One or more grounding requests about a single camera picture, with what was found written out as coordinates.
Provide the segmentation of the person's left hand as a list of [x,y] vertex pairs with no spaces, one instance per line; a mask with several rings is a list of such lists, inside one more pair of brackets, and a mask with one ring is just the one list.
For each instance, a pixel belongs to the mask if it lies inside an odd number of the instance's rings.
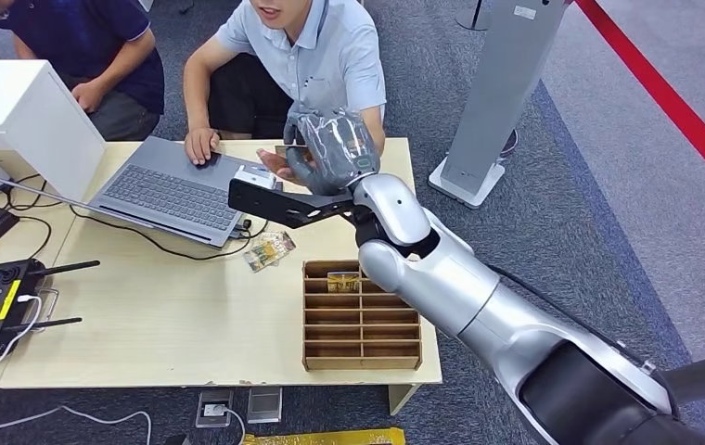
[[258,149],[257,156],[261,163],[280,179],[294,184],[304,185],[304,182],[289,167],[285,157],[264,149]]

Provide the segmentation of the person's hand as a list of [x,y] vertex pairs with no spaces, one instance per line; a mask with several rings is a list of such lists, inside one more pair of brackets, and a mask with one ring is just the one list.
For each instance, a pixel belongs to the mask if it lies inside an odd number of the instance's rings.
[[106,93],[105,85],[98,80],[78,83],[71,90],[72,96],[86,113],[95,112]]

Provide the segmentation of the person's right hand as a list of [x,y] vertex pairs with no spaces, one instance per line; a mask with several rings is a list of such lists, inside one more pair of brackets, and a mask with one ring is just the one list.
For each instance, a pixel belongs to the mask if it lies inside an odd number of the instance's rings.
[[189,160],[199,167],[211,159],[219,142],[220,136],[212,128],[191,128],[184,141],[184,150]]

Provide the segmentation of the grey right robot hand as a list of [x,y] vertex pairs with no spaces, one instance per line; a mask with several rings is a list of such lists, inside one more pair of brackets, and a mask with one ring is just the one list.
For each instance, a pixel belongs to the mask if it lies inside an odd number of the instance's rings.
[[288,167],[315,195],[337,195],[380,169],[375,141],[358,112],[290,112],[284,143]]

